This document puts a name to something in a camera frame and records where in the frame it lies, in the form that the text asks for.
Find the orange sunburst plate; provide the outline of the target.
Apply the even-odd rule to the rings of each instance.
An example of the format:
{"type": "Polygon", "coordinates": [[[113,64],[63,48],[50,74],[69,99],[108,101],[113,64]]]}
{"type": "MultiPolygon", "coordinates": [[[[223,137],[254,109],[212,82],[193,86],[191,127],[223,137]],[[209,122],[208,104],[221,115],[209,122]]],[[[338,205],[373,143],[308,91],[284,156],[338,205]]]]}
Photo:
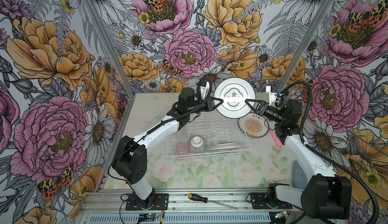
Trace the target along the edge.
{"type": "Polygon", "coordinates": [[[265,118],[253,113],[240,118],[238,125],[246,135],[254,138],[263,137],[269,132],[265,118]]]}

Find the white plate grey emblem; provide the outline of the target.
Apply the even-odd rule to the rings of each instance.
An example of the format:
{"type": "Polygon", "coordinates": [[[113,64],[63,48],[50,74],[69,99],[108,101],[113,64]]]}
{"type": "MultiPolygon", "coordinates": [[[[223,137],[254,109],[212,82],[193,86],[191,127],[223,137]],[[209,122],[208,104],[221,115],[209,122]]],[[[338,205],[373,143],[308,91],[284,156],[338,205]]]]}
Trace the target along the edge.
{"type": "Polygon", "coordinates": [[[224,80],[216,87],[213,98],[223,99],[224,101],[216,109],[221,115],[231,119],[239,119],[251,111],[245,104],[245,100],[255,100],[256,92],[247,80],[233,77],[224,80]]]}

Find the pink glass cup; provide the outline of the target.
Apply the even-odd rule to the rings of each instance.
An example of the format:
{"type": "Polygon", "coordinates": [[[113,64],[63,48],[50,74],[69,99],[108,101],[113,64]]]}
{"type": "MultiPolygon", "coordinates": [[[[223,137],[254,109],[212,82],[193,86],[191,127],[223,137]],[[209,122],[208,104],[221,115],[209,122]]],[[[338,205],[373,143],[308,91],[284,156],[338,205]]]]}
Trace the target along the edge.
{"type": "Polygon", "coordinates": [[[176,156],[186,156],[190,154],[190,149],[185,143],[178,143],[175,147],[176,156]]]}

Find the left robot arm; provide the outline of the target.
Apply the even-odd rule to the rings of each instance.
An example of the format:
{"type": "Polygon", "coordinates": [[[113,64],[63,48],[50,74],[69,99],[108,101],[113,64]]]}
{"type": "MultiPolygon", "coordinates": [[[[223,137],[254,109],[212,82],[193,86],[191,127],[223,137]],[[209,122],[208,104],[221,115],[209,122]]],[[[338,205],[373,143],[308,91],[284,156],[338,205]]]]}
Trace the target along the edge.
{"type": "Polygon", "coordinates": [[[178,101],[159,123],[135,137],[124,136],[120,139],[110,167],[132,188],[135,197],[148,205],[153,202],[155,195],[154,188],[145,177],[148,150],[183,128],[192,114],[211,112],[223,102],[220,98],[212,97],[211,90],[203,86],[197,91],[192,88],[183,89],[178,101]]]}

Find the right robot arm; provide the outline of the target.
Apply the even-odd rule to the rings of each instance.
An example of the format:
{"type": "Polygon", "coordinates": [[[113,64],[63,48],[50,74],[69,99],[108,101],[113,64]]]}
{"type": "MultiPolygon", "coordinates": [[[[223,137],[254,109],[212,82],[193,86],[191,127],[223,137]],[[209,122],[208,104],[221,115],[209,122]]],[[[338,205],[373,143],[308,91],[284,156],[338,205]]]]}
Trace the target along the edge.
{"type": "Polygon", "coordinates": [[[267,102],[246,99],[245,103],[259,116],[275,122],[275,133],[281,143],[294,155],[303,170],[307,185],[304,189],[287,184],[270,184],[266,202],[271,207],[288,203],[301,209],[312,219],[346,220],[349,217],[352,185],[338,176],[332,166],[317,153],[309,150],[307,140],[300,137],[302,103],[290,100],[281,108],[267,102]]]}

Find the pink silicone utensil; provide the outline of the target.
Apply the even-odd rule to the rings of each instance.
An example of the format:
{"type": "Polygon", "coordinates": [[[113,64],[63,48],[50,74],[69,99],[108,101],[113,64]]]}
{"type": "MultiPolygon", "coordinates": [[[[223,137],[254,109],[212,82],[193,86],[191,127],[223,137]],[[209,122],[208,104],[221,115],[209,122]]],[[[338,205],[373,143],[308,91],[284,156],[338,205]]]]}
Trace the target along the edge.
{"type": "Polygon", "coordinates": [[[277,147],[283,147],[284,146],[283,143],[281,142],[281,140],[277,137],[277,135],[276,135],[274,130],[269,130],[269,133],[273,137],[274,142],[275,142],[277,147]]]}

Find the blue grey cloth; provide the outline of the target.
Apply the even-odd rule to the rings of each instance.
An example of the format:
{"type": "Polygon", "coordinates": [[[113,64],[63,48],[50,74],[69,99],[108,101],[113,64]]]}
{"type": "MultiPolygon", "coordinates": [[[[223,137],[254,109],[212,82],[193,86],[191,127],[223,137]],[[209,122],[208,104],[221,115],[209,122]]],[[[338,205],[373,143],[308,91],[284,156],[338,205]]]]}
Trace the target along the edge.
{"type": "Polygon", "coordinates": [[[293,162],[292,185],[298,189],[305,189],[307,186],[307,177],[297,161],[293,162]]]}

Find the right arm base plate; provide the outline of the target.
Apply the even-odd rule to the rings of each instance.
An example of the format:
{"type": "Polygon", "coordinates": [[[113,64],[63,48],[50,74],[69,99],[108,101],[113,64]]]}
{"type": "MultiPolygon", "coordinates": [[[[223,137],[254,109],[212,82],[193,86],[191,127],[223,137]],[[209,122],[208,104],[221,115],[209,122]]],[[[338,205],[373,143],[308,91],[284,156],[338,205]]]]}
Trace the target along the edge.
{"type": "Polygon", "coordinates": [[[253,192],[247,195],[246,201],[252,209],[292,209],[292,206],[282,201],[268,201],[267,193],[253,192]]]}

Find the yellow handled screwdriver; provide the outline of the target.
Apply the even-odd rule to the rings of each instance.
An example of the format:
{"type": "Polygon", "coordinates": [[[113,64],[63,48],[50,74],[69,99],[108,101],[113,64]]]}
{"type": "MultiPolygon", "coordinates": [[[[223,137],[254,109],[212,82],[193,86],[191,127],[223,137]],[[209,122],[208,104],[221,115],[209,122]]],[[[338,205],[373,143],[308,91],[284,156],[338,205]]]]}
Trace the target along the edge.
{"type": "Polygon", "coordinates": [[[203,197],[203,196],[200,196],[198,194],[189,193],[188,199],[190,199],[192,201],[203,202],[203,203],[213,203],[213,204],[221,205],[221,206],[232,208],[232,209],[238,209],[237,207],[234,207],[234,206],[231,206],[228,204],[224,204],[224,203],[221,203],[219,201],[209,200],[207,197],[203,197]]]}

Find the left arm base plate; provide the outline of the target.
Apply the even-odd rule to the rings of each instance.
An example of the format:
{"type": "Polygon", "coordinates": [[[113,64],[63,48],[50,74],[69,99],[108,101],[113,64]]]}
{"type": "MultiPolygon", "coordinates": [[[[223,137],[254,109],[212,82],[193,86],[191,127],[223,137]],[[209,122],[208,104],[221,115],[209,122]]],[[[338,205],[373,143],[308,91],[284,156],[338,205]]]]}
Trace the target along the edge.
{"type": "Polygon", "coordinates": [[[146,200],[141,200],[135,194],[130,194],[126,201],[125,210],[127,211],[146,211],[146,210],[167,210],[169,194],[154,193],[146,200]]]}

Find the aluminium corner post right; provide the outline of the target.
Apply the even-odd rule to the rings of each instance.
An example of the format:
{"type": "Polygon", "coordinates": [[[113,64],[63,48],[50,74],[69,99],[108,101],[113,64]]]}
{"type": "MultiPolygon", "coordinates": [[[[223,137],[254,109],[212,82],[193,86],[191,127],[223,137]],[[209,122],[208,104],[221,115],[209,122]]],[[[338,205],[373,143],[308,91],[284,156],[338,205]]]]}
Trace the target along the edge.
{"type": "Polygon", "coordinates": [[[315,35],[315,32],[318,30],[328,11],[332,9],[333,3],[334,0],[323,0],[321,5],[318,7],[316,15],[312,16],[311,22],[306,32],[304,33],[301,42],[298,45],[293,55],[293,58],[285,71],[285,74],[282,76],[280,82],[277,85],[276,91],[283,90],[287,87],[288,82],[291,79],[291,76],[293,75],[293,72],[299,65],[299,62],[302,59],[305,50],[307,49],[309,43],[312,41],[315,35]]]}

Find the aluminium corner post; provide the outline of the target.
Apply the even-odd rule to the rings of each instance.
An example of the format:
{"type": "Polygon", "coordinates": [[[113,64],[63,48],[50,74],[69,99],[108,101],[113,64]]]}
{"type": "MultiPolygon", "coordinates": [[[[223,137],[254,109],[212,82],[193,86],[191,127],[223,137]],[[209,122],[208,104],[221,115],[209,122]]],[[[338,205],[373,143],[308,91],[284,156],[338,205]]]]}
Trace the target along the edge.
{"type": "Polygon", "coordinates": [[[131,84],[127,78],[127,75],[119,61],[119,56],[112,44],[110,36],[106,30],[105,24],[99,15],[99,9],[93,0],[81,0],[90,18],[91,23],[94,25],[114,67],[117,70],[118,76],[125,88],[125,91],[130,99],[135,97],[135,92],[131,87],[131,84]]]}
{"type": "Polygon", "coordinates": [[[285,74],[282,76],[280,82],[277,85],[276,91],[283,90],[287,87],[288,82],[291,79],[291,76],[293,75],[293,72],[299,65],[299,62],[302,59],[305,50],[307,49],[309,43],[312,41],[315,35],[315,32],[318,30],[328,11],[332,9],[333,3],[334,0],[323,0],[321,5],[318,7],[316,15],[312,16],[311,22],[306,32],[304,33],[301,42],[298,45],[293,55],[293,58],[285,71],[285,74]]]}

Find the aluminium corner post left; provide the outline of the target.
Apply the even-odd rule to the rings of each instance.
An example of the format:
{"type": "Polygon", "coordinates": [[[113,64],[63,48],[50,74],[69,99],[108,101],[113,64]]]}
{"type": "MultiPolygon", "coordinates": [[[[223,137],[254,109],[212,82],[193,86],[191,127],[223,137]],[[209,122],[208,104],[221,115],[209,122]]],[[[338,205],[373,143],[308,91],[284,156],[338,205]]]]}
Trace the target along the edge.
{"type": "Polygon", "coordinates": [[[112,44],[110,36],[106,30],[105,24],[99,15],[99,9],[93,0],[81,0],[90,18],[91,23],[94,25],[114,67],[117,70],[118,76],[125,88],[125,91],[130,99],[135,97],[135,92],[131,87],[131,84],[127,78],[127,75],[119,61],[119,56],[112,44]]]}

